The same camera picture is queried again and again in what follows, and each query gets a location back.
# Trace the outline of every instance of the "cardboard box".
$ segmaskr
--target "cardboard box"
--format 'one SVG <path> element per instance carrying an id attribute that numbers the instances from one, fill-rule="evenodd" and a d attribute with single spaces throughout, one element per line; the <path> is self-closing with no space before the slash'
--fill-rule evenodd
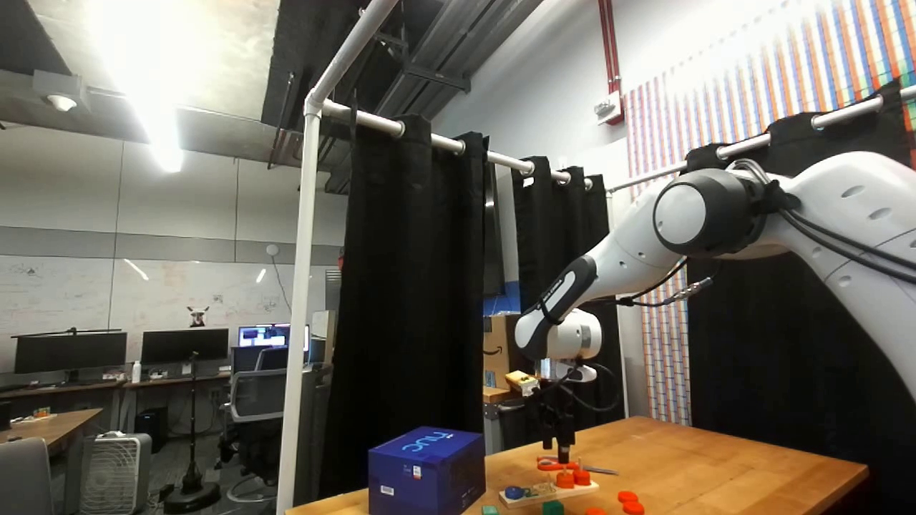
<path id="1" fill-rule="evenodd" d="M 484 391 L 511 388 L 511 345 L 520 314 L 484 316 Z"/>
<path id="2" fill-rule="evenodd" d="M 371 515 L 458 515 L 484 488 L 478 432 L 419 425 L 371 449 Z"/>

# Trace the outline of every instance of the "black curtain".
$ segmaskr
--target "black curtain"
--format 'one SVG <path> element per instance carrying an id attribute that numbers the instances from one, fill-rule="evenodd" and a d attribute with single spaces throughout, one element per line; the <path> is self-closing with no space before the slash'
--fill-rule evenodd
<path id="1" fill-rule="evenodd" d="M 571 165 L 565 168 L 571 183 L 560 183 L 547 156 L 531 161 L 537 163 L 534 175 L 514 171 L 522 308 L 537 306 L 560 274 L 608 233 L 608 191 L 601 175 L 587 178 L 584 168 Z M 601 321 L 605 345 L 597 359 L 613 371 L 601 371 L 597 382 L 578 388 L 593 405 L 617 405 L 608 411 L 577 411 L 578 425 L 593 425 L 598 419 L 621 418 L 625 411 L 618 321 L 613 301 L 597 301 L 581 308 Z M 514 349 L 511 359 L 517 369 L 537 369 L 520 349 Z M 527 437 L 522 441 L 537 441 L 537 425 L 537 419 L 527 419 Z"/>
<path id="2" fill-rule="evenodd" d="M 368 485 L 368 451 L 415 425 L 482 432 L 487 139 L 428 120 L 358 132 L 321 494 Z"/>
<path id="3" fill-rule="evenodd" d="M 883 112 L 826 132 L 813 115 L 777 120 L 750 156 L 780 175 L 852 148 L 907 163 L 899 82 L 879 93 Z M 794 253 L 687 269 L 690 279 L 714 274 L 690 301 L 693 424 L 862 461 L 872 480 L 844 512 L 916 512 L 916 404 L 832 288 Z"/>

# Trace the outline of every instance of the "blue box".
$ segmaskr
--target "blue box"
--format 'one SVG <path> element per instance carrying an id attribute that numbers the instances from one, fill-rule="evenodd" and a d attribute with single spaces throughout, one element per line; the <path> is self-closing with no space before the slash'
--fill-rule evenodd
<path id="1" fill-rule="evenodd" d="M 478 432 L 419 425 L 371 449 L 372 515 L 458 515 L 484 488 Z"/>

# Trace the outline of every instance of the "striped wall panel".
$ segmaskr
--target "striped wall panel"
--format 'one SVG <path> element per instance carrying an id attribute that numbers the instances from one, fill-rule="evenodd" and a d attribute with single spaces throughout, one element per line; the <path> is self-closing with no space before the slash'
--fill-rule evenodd
<path id="1" fill-rule="evenodd" d="M 763 135 L 796 112 L 847 105 L 895 78 L 912 86 L 913 55 L 916 0 L 786 0 L 625 92 L 631 175 L 683 163 L 706 142 Z M 653 301 L 678 288 L 684 274 L 653 292 Z M 687 306 L 644 308 L 644 356 L 651 414 L 690 424 Z"/>

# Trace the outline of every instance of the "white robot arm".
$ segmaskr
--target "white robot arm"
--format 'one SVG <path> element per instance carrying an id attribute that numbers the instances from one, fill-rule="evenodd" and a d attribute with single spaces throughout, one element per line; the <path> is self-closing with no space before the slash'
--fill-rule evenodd
<path id="1" fill-rule="evenodd" d="M 743 161 L 677 178 L 561 272 L 520 316 L 517 342 L 534 356 L 587 359 L 601 335 L 578 302 L 643 292 L 683 258 L 780 251 L 816 272 L 916 397 L 916 171 L 872 150 L 829 156 L 800 178 Z"/>

